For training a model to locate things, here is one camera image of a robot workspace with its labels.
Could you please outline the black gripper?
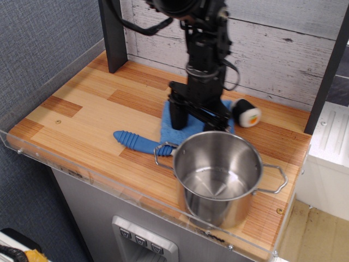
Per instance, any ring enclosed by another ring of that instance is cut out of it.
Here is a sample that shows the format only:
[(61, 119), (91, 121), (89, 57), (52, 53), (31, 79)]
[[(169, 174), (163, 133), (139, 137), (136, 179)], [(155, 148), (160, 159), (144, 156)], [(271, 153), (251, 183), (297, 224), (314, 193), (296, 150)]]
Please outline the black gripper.
[(192, 115), (204, 123), (203, 131), (230, 132), (229, 109), (222, 103), (226, 71), (220, 70), (210, 79), (188, 75), (186, 84), (171, 81), (170, 118), (173, 129), (183, 129)]

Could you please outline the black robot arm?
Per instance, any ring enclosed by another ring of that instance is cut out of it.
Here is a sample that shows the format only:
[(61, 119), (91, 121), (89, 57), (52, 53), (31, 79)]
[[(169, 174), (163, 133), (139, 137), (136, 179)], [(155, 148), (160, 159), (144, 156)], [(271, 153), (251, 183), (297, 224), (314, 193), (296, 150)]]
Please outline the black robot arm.
[(185, 84), (170, 82), (172, 128), (183, 129), (189, 116), (204, 123), (204, 130), (225, 131), (231, 117), (221, 96), (225, 88), (225, 59), (232, 42), (227, 32), (227, 6), (224, 1), (147, 1), (170, 18), (178, 19), (185, 31), (189, 55)]

